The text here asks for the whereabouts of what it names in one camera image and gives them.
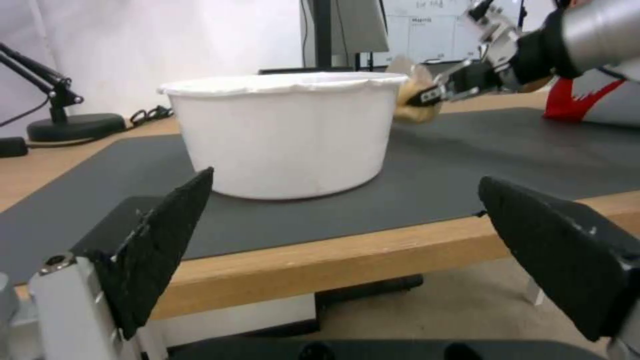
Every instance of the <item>white bowl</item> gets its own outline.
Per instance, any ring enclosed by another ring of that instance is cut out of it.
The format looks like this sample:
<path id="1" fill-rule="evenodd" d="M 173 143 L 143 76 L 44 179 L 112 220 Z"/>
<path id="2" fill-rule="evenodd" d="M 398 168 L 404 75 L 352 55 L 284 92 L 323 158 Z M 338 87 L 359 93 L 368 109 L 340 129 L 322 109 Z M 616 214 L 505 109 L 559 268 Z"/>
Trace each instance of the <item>white bowl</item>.
<path id="1" fill-rule="evenodd" d="M 300 199 L 347 190 L 382 168 L 405 75 L 319 72 L 207 78 L 160 86 L 194 169 L 213 190 Z"/>

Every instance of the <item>desk lamp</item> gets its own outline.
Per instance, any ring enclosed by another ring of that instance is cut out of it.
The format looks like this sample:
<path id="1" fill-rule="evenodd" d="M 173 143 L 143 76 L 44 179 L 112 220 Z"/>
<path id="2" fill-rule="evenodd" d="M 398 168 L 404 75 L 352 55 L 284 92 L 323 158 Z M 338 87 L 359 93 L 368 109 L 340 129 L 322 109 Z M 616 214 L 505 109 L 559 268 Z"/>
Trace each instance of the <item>desk lamp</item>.
<path id="1" fill-rule="evenodd" d="M 71 79 L 38 63 L 0 42 L 0 63 L 34 84 L 51 104 L 50 119 L 29 124 L 27 134 L 35 142 L 67 142 L 102 138 L 123 131 L 124 119 L 117 114 L 99 113 L 67 116 L 65 107 L 84 99 L 71 91 Z"/>

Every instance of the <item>red and white cover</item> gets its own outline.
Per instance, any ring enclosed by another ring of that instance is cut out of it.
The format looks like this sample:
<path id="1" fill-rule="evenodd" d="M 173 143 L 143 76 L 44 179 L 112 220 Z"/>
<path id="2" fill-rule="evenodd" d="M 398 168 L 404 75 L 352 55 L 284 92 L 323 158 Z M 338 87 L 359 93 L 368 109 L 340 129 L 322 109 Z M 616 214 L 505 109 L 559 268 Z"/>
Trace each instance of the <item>red and white cover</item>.
<path id="1" fill-rule="evenodd" d="M 545 117 L 640 127 L 640 84 L 600 70 L 558 79 L 549 92 Z"/>

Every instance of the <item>floor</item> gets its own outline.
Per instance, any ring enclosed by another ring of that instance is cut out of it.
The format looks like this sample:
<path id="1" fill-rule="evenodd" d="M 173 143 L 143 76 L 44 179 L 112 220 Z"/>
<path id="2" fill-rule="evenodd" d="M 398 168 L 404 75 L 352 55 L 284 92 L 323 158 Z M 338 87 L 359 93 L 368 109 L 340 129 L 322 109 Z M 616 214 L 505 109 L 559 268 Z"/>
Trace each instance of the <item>floor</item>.
<path id="1" fill-rule="evenodd" d="M 543 339 L 604 356 L 606 341 L 585 340 L 551 301 L 534 307 L 525 300 L 527 280 L 513 259 L 426 274 L 411 291 L 331 307 L 322 330 L 305 337 Z"/>

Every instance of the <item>gray table mat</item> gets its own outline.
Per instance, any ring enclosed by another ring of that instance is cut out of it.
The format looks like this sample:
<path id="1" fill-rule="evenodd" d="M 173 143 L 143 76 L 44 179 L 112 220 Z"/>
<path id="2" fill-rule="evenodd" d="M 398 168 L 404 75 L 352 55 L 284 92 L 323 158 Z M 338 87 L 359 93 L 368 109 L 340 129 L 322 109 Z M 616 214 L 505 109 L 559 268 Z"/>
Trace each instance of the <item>gray table mat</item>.
<path id="1" fill-rule="evenodd" d="M 44 258 L 69 249 L 125 198 L 164 195 L 192 175 L 179 135 L 117 141 L 0 214 L 0 271 L 27 281 Z M 640 132 L 549 122 L 532 109 L 396 124 L 382 173 L 357 189 L 290 202 L 212 193 L 184 257 L 466 217 L 481 209 L 476 190 L 484 175 L 567 199 L 636 190 Z"/>

